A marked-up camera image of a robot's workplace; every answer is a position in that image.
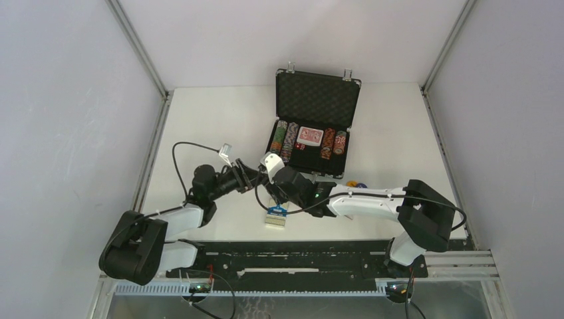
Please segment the black poker set case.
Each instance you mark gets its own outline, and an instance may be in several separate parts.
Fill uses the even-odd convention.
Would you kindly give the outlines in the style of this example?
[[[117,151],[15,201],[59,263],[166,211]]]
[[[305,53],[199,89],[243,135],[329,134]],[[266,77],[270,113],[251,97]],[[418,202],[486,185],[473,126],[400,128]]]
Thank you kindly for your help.
[[[346,70],[342,76],[298,71],[293,64],[275,73],[275,122],[271,129],[266,151],[272,141],[279,120],[288,124],[325,131],[327,128],[347,132],[345,152],[330,159],[322,159],[321,145],[306,146],[304,150],[293,147],[291,158],[285,163],[297,171],[342,179],[347,163],[347,151],[353,119],[362,88],[362,81],[353,78]]]

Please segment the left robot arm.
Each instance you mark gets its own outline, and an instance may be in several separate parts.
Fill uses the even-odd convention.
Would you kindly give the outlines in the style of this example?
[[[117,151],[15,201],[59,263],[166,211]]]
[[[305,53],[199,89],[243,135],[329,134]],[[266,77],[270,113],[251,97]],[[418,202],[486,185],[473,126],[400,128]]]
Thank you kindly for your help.
[[[111,278],[139,285],[175,268],[192,277],[203,275],[207,258],[198,253],[197,244],[180,235],[207,225],[217,210],[217,199],[232,191],[245,193],[265,178],[265,173],[240,161],[221,172],[211,165],[197,167],[183,203],[150,214],[133,210],[122,214],[100,254],[99,269]]]

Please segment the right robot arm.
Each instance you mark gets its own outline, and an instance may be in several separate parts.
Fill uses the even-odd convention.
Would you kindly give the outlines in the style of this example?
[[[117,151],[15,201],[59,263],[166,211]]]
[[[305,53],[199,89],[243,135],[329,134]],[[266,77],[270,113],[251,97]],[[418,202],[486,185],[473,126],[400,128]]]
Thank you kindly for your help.
[[[452,231],[462,226],[454,224],[459,209],[418,179],[388,189],[312,182],[272,153],[261,159],[259,177],[276,202],[298,206],[297,213],[318,218],[361,215],[397,222],[403,231],[392,239],[384,258],[385,270],[392,276],[402,276],[426,252],[446,252]]]

